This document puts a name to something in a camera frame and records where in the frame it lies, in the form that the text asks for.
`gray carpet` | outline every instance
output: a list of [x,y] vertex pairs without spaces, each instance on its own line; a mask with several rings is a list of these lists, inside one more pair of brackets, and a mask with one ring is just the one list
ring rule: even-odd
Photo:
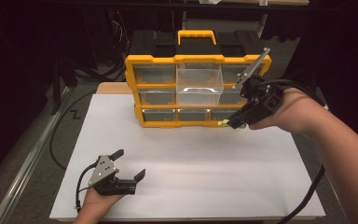
[[[281,77],[286,65],[290,61],[293,50],[296,48],[297,42],[286,41],[285,43],[280,43],[277,39],[271,39],[270,41],[264,41],[264,43],[266,47],[271,48],[270,56],[273,61],[267,76],[274,78]],[[96,90],[98,84],[98,82],[94,81],[79,80],[79,85],[73,90],[67,105],[70,105],[90,91]],[[47,92],[47,96],[51,98],[51,90]],[[78,103],[71,107],[71,110],[76,111],[76,116],[74,117],[75,112],[68,112],[59,124],[52,149],[57,160],[63,166],[66,166],[70,160],[76,139],[88,111],[89,103],[90,95],[79,100]],[[46,108],[34,120],[33,124],[28,128],[21,139],[19,139],[16,146],[12,148],[3,161],[0,167],[0,203],[5,197],[17,172],[20,170],[30,149],[34,146],[40,134],[47,126],[51,117],[51,108],[52,102],[50,100]],[[313,144],[299,135],[294,135],[294,139],[309,174],[311,178],[313,178],[320,167],[320,162]],[[59,223],[56,220],[49,219],[48,216],[60,188],[64,170],[51,158],[49,154],[49,140],[50,138],[48,138],[46,144],[43,145],[41,158],[7,223]],[[292,221],[291,223],[348,223],[326,177],[324,177],[317,188],[317,192],[322,201],[326,216],[316,218],[312,221]]]

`tool box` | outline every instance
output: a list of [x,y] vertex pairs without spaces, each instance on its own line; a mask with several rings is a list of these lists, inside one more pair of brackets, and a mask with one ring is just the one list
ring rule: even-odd
[[[136,118],[143,127],[220,127],[246,103],[232,87],[263,49],[248,30],[135,31],[125,75]],[[270,64],[265,57],[255,73],[263,76]]]

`table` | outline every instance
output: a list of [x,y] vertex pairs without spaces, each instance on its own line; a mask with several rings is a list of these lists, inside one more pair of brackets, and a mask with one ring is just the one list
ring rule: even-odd
[[[117,203],[106,220],[278,219],[305,196],[310,177],[290,133],[278,128],[142,128],[125,85],[103,83],[93,95],[50,218],[73,220],[81,172],[99,155],[121,148],[117,177],[133,178],[144,168],[146,175],[135,195]],[[297,218],[321,216],[315,193]]]

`yellow handle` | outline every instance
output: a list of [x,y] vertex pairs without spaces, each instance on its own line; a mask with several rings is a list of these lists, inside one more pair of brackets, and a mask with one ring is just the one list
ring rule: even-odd
[[213,44],[216,45],[212,30],[180,30],[178,31],[178,45],[180,45],[181,37],[210,37]]

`dark background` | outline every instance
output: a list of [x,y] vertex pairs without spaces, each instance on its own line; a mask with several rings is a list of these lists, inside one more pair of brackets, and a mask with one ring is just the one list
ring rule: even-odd
[[[285,41],[301,36],[287,74],[302,70],[291,79],[320,87],[333,113],[358,132],[358,2],[311,1],[310,7],[345,10],[295,20],[289,15],[270,15],[262,38],[277,35]],[[171,12],[109,10],[120,13],[130,37],[137,29],[172,30]],[[181,29],[180,12],[173,13],[173,29]],[[239,17],[215,16],[219,20]],[[119,46],[111,41],[108,17],[103,8],[0,0],[0,162],[47,103],[45,90],[51,84],[53,64],[70,57],[96,68],[97,63],[117,59],[125,45],[122,49],[106,47]]]

